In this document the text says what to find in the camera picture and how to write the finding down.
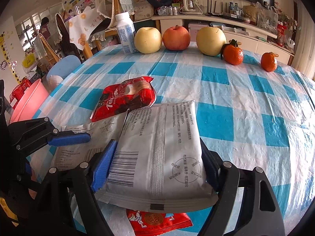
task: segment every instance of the bottle cap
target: bottle cap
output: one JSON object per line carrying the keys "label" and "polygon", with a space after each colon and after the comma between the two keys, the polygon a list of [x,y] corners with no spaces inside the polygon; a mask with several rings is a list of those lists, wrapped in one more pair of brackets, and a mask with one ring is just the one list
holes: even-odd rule
{"label": "bottle cap", "polygon": [[121,21],[121,20],[130,18],[128,11],[120,13],[120,14],[117,14],[115,17],[116,17],[116,21]]}

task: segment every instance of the red apple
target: red apple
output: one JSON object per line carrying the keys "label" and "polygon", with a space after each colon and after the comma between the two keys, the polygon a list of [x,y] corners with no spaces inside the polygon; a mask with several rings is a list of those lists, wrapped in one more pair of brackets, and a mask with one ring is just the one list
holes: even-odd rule
{"label": "red apple", "polygon": [[163,43],[170,51],[183,51],[190,44],[190,34],[184,27],[170,27],[163,34]]}

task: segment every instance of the pink bucket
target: pink bucket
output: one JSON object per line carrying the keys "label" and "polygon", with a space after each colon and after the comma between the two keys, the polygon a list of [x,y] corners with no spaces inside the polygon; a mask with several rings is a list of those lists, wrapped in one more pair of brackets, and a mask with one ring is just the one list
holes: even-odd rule
{"label": "pink bucket", "polygon": [[10,123],[22,120],[30,120],[44,103],[49,93],[41,82],[41,79],[35,81],[25,92],[18,102]]}

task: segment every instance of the plastic bag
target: plastic bag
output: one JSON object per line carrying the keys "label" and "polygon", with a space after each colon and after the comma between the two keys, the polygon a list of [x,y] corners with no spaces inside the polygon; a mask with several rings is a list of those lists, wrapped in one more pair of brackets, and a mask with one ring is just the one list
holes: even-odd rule
{"label": "plastic bag", "polygon": [[70,170],[81,162],[89,162],[95,153],[103,152],[111,139],[119,140],[127,112],[78,126],[63,126],[62,131],[87,132],[91,135],[88,143],[60,146],[57,148],[51,167],[60,171]]}
{"label": "plastic bag", "polygon": [[275,7],[271,6],[270,10],[267,10],[257,2],[257,26],[270,33],[277,34],[278,13]]}
{"label": "plastic bag", "polygon": [[152,77],[142,76],[107,86],[91,115],[92,122],[154,104],[156,94],[152,81]]}
{"label": "plastic bag", "polygon": [[294,45],[295,45],[295,42],[289,37],[287,38],[286,36],[284,36],[284,41],[287,45],[287,48],[289,51],[291,52],[294,52]]}
{"label": "plastic bag", "polygon": [[186,213],[160,214],[126,209],[135,236],[156,236],[176,229],[193,226]]}
{"label": "plastic bag", "polygon": [[22,65],[25,68],[30,67],[35,62],[35,56],[34,53],[29,53],[26,55],[26,58],[23,60]]}
{"label": "plastic bag", "polygon": [[95,198],[152,213],[211,207],[218,196],[206,181],[201,155],[194,100],[131,111]]}

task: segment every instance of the yellow bag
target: yellow bag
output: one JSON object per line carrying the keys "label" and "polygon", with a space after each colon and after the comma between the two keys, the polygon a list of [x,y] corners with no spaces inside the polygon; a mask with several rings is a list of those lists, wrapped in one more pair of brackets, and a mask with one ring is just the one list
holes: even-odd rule
{"label": "yellow bag", "polygon": [[26,55],[26,58],[23,60],[22,65],[23,65],[23,67],[28,68],[34,62],[35,62],[34,53],[30,53],[30,54]]}
{"label": "yellow bag", "polygon": [[250,23],[252,25],[256,25],[257,12],[258,12],[258,9],[255,6],[252,6],[252,5],[243,6],[244,17],[249,18],[250,19]]}

